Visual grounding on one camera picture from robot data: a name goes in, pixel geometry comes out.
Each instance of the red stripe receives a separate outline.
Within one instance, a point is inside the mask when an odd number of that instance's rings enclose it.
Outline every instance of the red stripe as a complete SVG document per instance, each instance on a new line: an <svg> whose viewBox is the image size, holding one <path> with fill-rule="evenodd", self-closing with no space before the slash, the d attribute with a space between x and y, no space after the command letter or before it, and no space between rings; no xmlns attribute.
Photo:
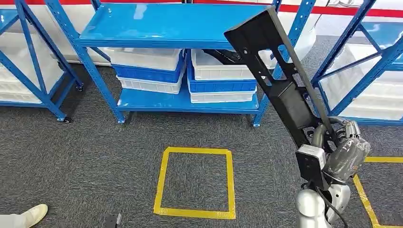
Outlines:
<svg viewBox="0 0 403 228"><path fill-rule="evenodd" d="M195 0L195 3L208 3L208 4L245 4L245 5L268 5L267 3L257 2L239 2L239 1L224 1L224 0ZM298 5L280 5L280 11L296 13ZM349 15L354 16L358 8L341 8L341 7L324 7L314 6L312 13L315 14L329 14L329 15ZM370 9L367 16L372 17L391 17L403 18L403 10L393 9Z"/></svg>
<svg viewBox="0 0 403 228"><path fill-rule="evenodd" d="M44 5L43 0L25 0L29 5ZM62 5L86 5L91 4L90 0L59 0ZM181 2L181 0L101 0L106 3L161 3ZM14 0L0 0L0 5L14 5Z"/></svg>
<svg viewBox="0 0 403 228"><path fill-rule="evenodd" d="M90 0L59 0L63 5L82 5L91 4ZM26 0L30 5L43 5L43 0ZM101 2L143 2L143 3L158 3L158 2L180 2L180 0L102 0ZM254 2L239 2L239 1L224 1L224 0L195 0L195 3L210 3L210 4L252 4L252 5L267 5L265 3ZM0 0L0 5L13 5L14 0ZM285 5L280 6L282 12L297 12L299 6L297 5ZM339 7L323 7L315 6L312 9L312 13L315 14L330 14L330 15L348 15L353 16L357 12L358 8L339 8ZM403 10L393 9L371 9L368 11L367 16L373 17L391 17L391 18L403 18Z"/></svg>

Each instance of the pant leg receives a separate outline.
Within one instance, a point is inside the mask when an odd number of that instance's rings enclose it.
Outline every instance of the pant leg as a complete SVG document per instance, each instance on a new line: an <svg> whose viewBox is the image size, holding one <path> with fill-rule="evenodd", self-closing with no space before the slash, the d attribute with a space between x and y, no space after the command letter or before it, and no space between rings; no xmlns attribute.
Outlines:
<svg viewBox="0 0 403 228"><path fill-rule="evenodd" d="M27 228L23 215L0 215L0 228Z"/></svg>

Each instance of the shelf caster wheel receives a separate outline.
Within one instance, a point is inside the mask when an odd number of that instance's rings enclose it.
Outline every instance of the shelf caster wheel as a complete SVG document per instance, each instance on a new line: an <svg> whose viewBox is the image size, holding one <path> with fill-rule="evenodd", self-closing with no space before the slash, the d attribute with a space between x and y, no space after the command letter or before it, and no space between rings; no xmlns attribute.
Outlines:
<svg viewBox="0 0 403 228"><path fill-rule="evenodd" d="M84 90L84 87L83 86L81 86L81 87L76 86L76 90L79 91L79 92L82 92Z"/></svg>
<svg viewBox="0 0 403 228"><path fill-rule="evenodd" d="M66 117L64 118L63 122L69 124L69 123L73 122L73 119L71 119L70 117L66 116Z"/></svg>

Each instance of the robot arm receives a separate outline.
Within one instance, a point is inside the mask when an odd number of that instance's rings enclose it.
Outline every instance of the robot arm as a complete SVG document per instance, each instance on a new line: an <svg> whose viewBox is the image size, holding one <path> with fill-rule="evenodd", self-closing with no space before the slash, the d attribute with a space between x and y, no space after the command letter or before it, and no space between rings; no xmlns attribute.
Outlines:
<svg viewBox="0 0 403 228"><path fill-rule="evenodd" d="M255 76L298 148L296 157L301 177L308 181L297 197L298 228L331 228L337 215L347 227L341 217L350 199L350 188L345 182L355 175L370 149L369 143L361 138L356 122L327 117L274 6L229 29L224 36ZM291 63L283 59L280 46L285 46ZM274 79L266 68L259 56L259 51L266 49L272 51L285 79ZM297 85L294 74L299 74L305 87ZM320 118L313 115L307 96ZM341 125L341 129L335 131L332 124ZM305 131L312 127L315 130L310 142ZM337 148L333 151L328 142Z"/></svg>
<svg viewBox="0 0 403 228"><path fill-rule="evenodd" d="M311 145L303 145L297 151L297 158L318 160L320 172L329 184L327 190L319 189L310 181L309 174L303 177L308 184L297 196L298 228L331 228L337 217L347 227L341 216L350 200L350 188L345 182L356 174L370 150L369 143L361 138L356 122L339 117L329 119L332 123L342 125L337 131L340 144L336 150L327 154L322 149L326 131L320 125L314 131ZM299 169L301 173L309 173L309 167L303 165Z"/></svg>

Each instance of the blue metal shelf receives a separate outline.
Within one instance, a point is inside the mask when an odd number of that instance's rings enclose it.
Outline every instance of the blue metal shelf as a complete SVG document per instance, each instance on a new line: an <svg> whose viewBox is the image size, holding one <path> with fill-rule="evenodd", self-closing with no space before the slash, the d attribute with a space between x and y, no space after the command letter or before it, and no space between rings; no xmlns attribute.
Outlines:
<svg viewBox="0 0 403 228"><path fill-rule="evenodd" d="M92 2L96 13L80 35L59 1L45 0L118 123L125 122L122 111L177 111L256 114L254 126L259 126L269 103L265 96L259 104L256 95L252 102L192 104L186 83L182 84L178 95L123 89L121 99L116 104L86 48L232 49L224 32L262 12L266 6ZM293 43L298 40L315 2L316 0L302 0L289 34ZM273 0L277 9L280 3L281 0Z"/></svg>
<svg viewBox="0 0 403 228"><path fill-rule="evenodd" d="M259 101L256 94L249 102L198 103L190 102L186 77L179 94L157 93L135 89L122 89L117 103L120 111L194 112L256 114Z"/></svg>
<svg viewBox="0 0 403 228"><path fill-rule="evenodd" d="M340 115L350 103L357 98L376 78L381 76L385 71L403 71L403 23L400 22L362 22L368 10L372 7L376 0L365 1L357 14L348 24L339 40L336 42L326 59L314 75L311 83L314 87L318 87L321 95L324 98L326 108L329 115ZM367 39L377 50L376 53L350 63L340 69L334 70L326 74L326 70L330 67L338 53L347 43L348 39L356 31L362 31ZM342 70L357 66L365 61L381 56L381 59L371 68L371 70L347 93L345 97L333 108L330 109L326 94L321 87L320 80L323 78L337 74ZM401 125L402 121L396 120L381 120L368 118L347 117L348 119L356 120L361 124L376 124L376 125Z"/></svg>
<svg viewBox="0 0 403 228"><path fill-rule="evenodd" d="M265 7L105 3L79 39L87 47L232 49L224 31Z"/></svg>
<svg viewBox="0 0 403 228"><path fill-rule="evenodd" d="M0 35L18 20L16 9L0 9Z"/></svg>
<svg viewBox="0 0 403 228"><path fill-rule="evenodd" d="M15 4L17 9L0 9L0 35L4 31L6 31L13 23L15 23L17 20L20 20L22 31L27 41L29 54L32 59L32 64L34 66L40 88L34 85L30 81L30 79L28 79L27 76L25 76L25 74L1 50L0 63L2 63L24 86L26 86L28 90L41 101L41 103L37 104L0 101L0 106L47 108L58 118L58 121L66 121L66 114L63 113L59 108L63 100L69 93L71 87L75 84L77 89L82 90L83 83L75 74L75 72L71 69L66 59L60 53L59 49L53 43L45 29L42 27L38 19L35 17L34 13L24 2L24 0L15 0ZM47 90L45 86L38 62L38 57L36 55L35 47L32 42L32 37L27 22L29 22L36 29L37 33L42 37L49 49L59 60L60 65L64 70L63 75L50 90ZM67 84L67 86L64 87L63 91L61 91L58 100L56 102L53 102L51 99L66 76L70 77L69 83Z"/></svg>

